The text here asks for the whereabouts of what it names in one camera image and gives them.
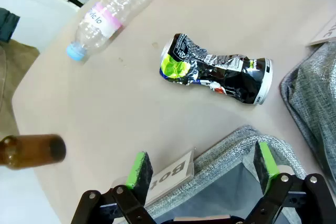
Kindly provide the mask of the white Plastic label sign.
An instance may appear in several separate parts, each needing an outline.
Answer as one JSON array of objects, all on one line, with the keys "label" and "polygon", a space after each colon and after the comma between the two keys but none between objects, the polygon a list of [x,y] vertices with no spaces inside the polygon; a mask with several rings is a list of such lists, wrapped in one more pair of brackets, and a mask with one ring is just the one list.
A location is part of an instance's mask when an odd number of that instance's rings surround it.
[{"label": "white Plastic label sign", "polygon": [[336,41],[336,14],[319,30],[312,40],[307,43],[306,47],[329,41]]}]

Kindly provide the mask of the person in brown apron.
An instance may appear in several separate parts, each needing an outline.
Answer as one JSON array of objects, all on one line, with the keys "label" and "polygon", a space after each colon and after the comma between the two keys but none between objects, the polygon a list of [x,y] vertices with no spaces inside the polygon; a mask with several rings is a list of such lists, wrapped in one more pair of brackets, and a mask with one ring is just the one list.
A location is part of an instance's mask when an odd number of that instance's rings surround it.
[{"label": "person in brown apron", "polygon": [[19,19],[19,16],[0,8],[0,140],[18,134],[12,98],[40,54],[37,48],[12,39]]}]

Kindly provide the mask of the grey fabric basket for bottles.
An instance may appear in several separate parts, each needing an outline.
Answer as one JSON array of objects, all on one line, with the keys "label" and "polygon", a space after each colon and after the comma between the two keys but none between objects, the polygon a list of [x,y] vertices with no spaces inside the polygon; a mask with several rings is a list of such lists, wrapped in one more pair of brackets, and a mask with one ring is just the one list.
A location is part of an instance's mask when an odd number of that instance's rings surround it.
[{"label": "grey fabric basket for bottles", "polygon": [[147,206],[148,213],[157,223],[175,217],[246,218],[263,195],[253,164],[256,141],[267,143],[278,165],[305,178],[307,173],[289,144],[246,125],[199,156],[193,178]]}]

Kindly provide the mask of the brown glass bottle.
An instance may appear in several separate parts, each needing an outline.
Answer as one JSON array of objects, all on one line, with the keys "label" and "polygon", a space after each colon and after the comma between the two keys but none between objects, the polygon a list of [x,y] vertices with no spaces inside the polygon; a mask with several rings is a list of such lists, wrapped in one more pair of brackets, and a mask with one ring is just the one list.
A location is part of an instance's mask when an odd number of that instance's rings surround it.
[{"label": "brown glass bottle", "polygon": [[66,145],[57,134],[9,135],[0,141],[0,166],[13,170],[59,163]]}]

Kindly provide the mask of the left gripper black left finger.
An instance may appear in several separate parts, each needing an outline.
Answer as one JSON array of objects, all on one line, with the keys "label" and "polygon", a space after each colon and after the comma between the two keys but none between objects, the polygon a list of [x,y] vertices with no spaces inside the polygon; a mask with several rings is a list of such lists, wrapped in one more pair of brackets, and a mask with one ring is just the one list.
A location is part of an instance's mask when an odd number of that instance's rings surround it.
[{"label": "left gripper black left finger", "polygon": [[128,224],[155,224],[144,208],[152,175],[148,153],[137,153],[125,184],[104,194],[97,190],[82,194],[71,224],[113,224],[122,217]]}]

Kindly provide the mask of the white Bottle label sign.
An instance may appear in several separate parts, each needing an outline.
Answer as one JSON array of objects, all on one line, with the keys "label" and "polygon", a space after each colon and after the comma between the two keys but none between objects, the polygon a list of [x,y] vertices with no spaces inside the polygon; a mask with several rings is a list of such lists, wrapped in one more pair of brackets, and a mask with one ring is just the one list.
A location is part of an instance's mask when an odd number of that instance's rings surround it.
[{"label": "white Bottle label sign", "polygon": [[152,177],[145,202],[146,207],[193,178],[194,151],[194,148],[190,149],[177,161]]}]

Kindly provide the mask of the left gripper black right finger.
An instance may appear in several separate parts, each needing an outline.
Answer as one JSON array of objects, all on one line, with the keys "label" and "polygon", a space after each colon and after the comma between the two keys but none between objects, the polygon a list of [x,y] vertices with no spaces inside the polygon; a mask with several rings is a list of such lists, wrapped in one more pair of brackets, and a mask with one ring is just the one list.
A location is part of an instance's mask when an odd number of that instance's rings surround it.
[{"label": "left gripper black right finger", "polygon": [[281,173],[265,142],[255,144],[254,167],[264,196],[244,224],[274,224],[283,208],[294,208],[301,224],[336,224],[336,205],[322,175]]}]

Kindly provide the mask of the clear plastic bottle blue cap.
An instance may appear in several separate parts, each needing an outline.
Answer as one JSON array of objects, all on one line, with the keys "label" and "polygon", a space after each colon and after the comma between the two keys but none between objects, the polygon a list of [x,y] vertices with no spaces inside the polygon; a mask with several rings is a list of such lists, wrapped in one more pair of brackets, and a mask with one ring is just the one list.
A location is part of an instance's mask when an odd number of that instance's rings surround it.
[{"label": "clear plastic bottle blue cap", "polygon": [[151,0],[99,0],[78,24],[66,51],[73,60],[82,60],[103,48],[116,33],[139,15]]}]

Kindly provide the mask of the crushed black soda can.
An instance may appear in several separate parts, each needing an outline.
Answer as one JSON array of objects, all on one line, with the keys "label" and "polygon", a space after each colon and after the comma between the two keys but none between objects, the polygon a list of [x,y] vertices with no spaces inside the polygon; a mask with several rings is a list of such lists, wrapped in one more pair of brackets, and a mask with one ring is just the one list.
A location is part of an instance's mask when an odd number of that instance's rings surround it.
[{"label": "crushed black soda can", "polygon": [[175,34],[161,53],[160,75],[169,82],[199,84],[245,104],[263,104],[271,87],[273,62],[241,54],[214,55],[186,34]]}]

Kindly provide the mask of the grey fabric basket for plastic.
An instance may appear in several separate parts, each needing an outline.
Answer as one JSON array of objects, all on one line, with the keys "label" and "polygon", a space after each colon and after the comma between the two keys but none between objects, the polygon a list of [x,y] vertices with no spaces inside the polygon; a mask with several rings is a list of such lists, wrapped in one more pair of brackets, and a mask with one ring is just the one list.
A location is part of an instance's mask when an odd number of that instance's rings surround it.
[{"label": "grey fabric basket for plastic", "polygon": [[280,84],[285,105],[336,185],[336,41],[313,46]]}]

